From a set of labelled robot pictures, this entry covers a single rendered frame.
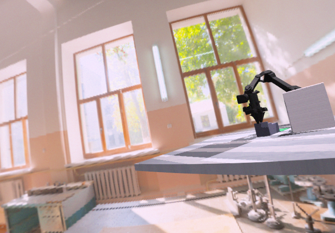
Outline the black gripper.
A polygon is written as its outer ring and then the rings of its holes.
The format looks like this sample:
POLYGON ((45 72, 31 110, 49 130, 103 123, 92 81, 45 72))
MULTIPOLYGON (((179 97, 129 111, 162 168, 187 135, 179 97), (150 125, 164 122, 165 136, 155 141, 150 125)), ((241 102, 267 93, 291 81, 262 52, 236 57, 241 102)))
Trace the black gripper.
POLYGON ((260 102, 259 100, 253 100, 249 103, 249 105, 251 105, 251 110, 246 110, 245 114, 251 114, 250 116, 252 116, 255 121, 257 122, 257 124, 259 124, 260 122, 263 122, 263 117, 264 117, 264 113, 267 110, 266 107, 260 107, 260 102))

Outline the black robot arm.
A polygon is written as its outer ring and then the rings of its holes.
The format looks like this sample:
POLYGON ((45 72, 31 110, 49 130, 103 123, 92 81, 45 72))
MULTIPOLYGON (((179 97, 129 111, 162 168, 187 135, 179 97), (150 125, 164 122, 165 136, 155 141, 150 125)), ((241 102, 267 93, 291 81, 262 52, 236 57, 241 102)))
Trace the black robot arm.
MULTIPOLYGON (((259 93, 260 91, 258 90, 254 91, 254 89, 256 88, 256 85, 259 82, 263 82, 263 83, 272 82, 286 92, 301 88, 298 86, 291 86, 290 84, 276 77, 275 73, 271 70, 262 71, 259 75, 255 75, 254 79, 251 81, 249 85, 245 86, 244 95, 242 94, 242 95, 236 96, 238 104, 246 103, 248 102, 248 100, 250 102, 253 100, 259 100, 257 93, 259 93), (263 75, 264 75, 264 79, 261 80, 261 77, 263 75)), ((251 105, 249 105, 248 107, 243 107, 242 109, 243 109, 243 112, 245 112, 246 110, 251 110, 251 105)))

